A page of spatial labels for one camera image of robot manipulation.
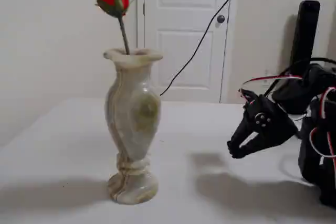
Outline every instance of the white table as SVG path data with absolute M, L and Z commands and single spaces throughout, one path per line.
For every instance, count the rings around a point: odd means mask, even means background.
M 0 152 L 1 224 L 336 223 L 301 180 L 299 141 L 241 160 L 226 142 L 241 105 L 163 103 L 151 147 L 159 193 L 137 206 L 110 201 L 116 148 L 102 100 L 69 100 Z

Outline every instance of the vase rim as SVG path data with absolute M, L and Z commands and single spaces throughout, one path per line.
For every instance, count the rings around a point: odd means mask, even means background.
M 143 48 L 130 50 L 130 54 L 127 55 L 123 48 L 112 48 L 104 53 L 104 58 L 112 60 L 118 66 L 134 68 L 161 60 L 162 54 L 153 49 Z

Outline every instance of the vase neck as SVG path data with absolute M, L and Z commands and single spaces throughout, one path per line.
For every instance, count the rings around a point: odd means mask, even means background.
M 151 76 L 151 67 L 152 64 L 138 68 L 116 67 L 117 78 L 122 79 L 123 82 L 127 82 L 128 84 L 147 82 Z

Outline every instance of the vase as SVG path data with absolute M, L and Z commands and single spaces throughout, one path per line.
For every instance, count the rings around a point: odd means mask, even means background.
M 120 204 L 134 205 L 150 200 L 158 190 L 147 152 L 161 114 L 160 97 L 150 83 L 151 67 L 162 55 L 150 49 L 130 55 L 110 49 L 104 57 L 114 62 L 117 72 L 105 103 L 106 122 L 118 148 L 118 173 L 109 179 L 109 194 Z

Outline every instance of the door panel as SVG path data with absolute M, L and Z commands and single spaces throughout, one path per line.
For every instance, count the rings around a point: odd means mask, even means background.
M 145 46 L 163 53 L 152 80 L 162 92 L 193 54 L 211 17 L 225 0 L 145 0 Z M 220 15 L 227 18 L 224 9 Z M 195 58 L 163 100 L 219 102 L 227 21 L 213 22 Z

